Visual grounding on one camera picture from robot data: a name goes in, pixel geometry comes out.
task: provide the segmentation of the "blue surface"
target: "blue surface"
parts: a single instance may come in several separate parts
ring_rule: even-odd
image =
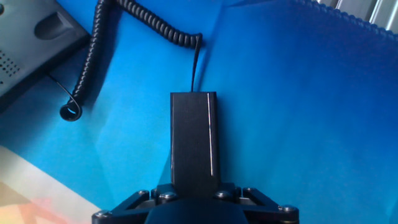
[[[95,0],[58,1],[91,30]],[[224,181],[298,206],[302,223],[398,223],[398,41],[313,4],[139,2],[204,35],[196,86],[218,94]],[[84,57],[52,73],[69,90]],[[59,117],[67,97],[45,78],[0,116],[0,144],[113,208],[168,182],[169,93],[189,90],[192,58],[123,14],[82,118]]]

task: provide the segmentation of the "screw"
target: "screw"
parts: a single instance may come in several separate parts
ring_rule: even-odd
[[[220,190],[215,194],[215,198],[221,200],[229,200],[231,198],[231,194],[225,190]]]
[[[252,191],[252,190],[257,190],[254,187],[245,187],[243,188],[243,190],[247,190],[247,191]]]
[[[149,194],[149,191],[147,191],[147,190],[139,190],[138,194],[139,195]]]
[[[295,211],[297,208],[296,207],[294,207],[293,205],[283,205],[282,206],[282,210],[284,211],[284,212],[293,212],[293,211]]]
[[[166,200],[173,200],[177,197],[177,194],[174,192],[166,192],[164,194],[159,195],[159,198],[166,199]]]
[[[99,212],[96,212],[94,215],[97,218],[108,218],[112,215],[112,212],[110,212],[109,210],[101,210]]]

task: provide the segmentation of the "black rectangular device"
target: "black rectangular device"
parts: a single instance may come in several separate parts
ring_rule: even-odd
[[[56,0],[0,0],[0,113],[89,39]]]
[[[171,94],[172,184],[180,197],[211,197],[221,183],[215,92]]]

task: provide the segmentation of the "black cable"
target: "black cable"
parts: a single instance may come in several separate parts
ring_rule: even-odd
[[[75,98],[74,98],[74,97],[72,96],[72,94],[70,94],[70,92],[69,92],[65,87],[63,87],[63,85],[62,85],[60,82],[58,82],[58,80],[56,80],[53,76],[51,76],[49,73],[46,73],[46,75],[47,75],[49,78],[51,78],[56,84],[58,84],[58,85],[65,91],[65,93],[67,93],[67,94],[69,95],[69,97],[72,99],[72,101],[75,102],[77,112],[76,112],[76,111],[71,111],[71,113],[76,114],[76,119],[79,119],[80,116],[81,116],[81,108],[80,108],[79,104],[76,102]]]
[[[202,40],[202,34],[199,34],[197,44],[195,46],[195,57],[193,58],[191,92],[193,92],[193,83],[195,82],[195,73],[197,70],[199,51],[200,51],[200,47],[201,47],[201,40]]]
[[[136,3],[134,0],[98,0],[94,14],[94,24],[92,36],[90,39],[90,47],[88,49],[87,57],[83,69],[80,73],[75,89],[72,92],[72,97],[68,102],[61,107],[60,115],[66,121],[76,121],[80,117],[76,113],[72,113],[76,105],[81,107],[88,96],[90,83],[95,76],[96,66],[99,63],[104,44],[104,37],[108,26],[108,19],[112,3],[116,3],[130,15],[139,19],[145,25],[150,27],[163,38],[167,39],[175,45],[195,49],[195,58],[192,73],[191,91],[193,91],[193,82],[195,79],[195,70],[198,62],[200,47],[202,45],[202,34],[187,34],[170,24],[165,22],[159,16],[146,9],[144,6]]]

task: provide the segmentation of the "coiled cord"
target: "coiled cord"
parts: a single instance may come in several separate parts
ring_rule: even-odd
[[[70,97],[68,102],[60,109],[60,115],[66,121],[76,121],[82,114],[81,106],[88,96],[90,83],[96,73],[96,66],[102,53],[105,32],[108,26],[109,13],[114,1],[116,1],[118,6],[123,8],[127,13],[134,16],[136,19],[139,19],[169,42],[181,47],[195,49],[191,83],[191,91],[193,91],[195,71],[198,62],[199,51],[202,45],[202,34],[191,35],[184,33],[172,27],[159,16],[146,9],[144,6],[136,3],[134,0],[98,0],[94,15],[90,46],[86,56],[85,64],[80,73],[77,84],[75,85],[75,89],[72,92],[72,97]]]
[[[81,107],[88,95],[90,81],[95,75],[95,68],[101,56],[110,9],[110,0],[99,0],[95,7],[93,31],[83,69],[72,92],[73,98],[71,97],[60,110],[61,117],[66,121],[76,121],[81,116],[81,112],[77,113],[78,107],[76,105]]]
[[[134,0],[116,0],[116,2],[130,15],[149,26],[152,30],[173,44],[195,49],[198,40],[201,38],[201,34],[191,35],[172,27],[159,16],[146,9],[144,6],[141,6],[139,3],[136,3]]]

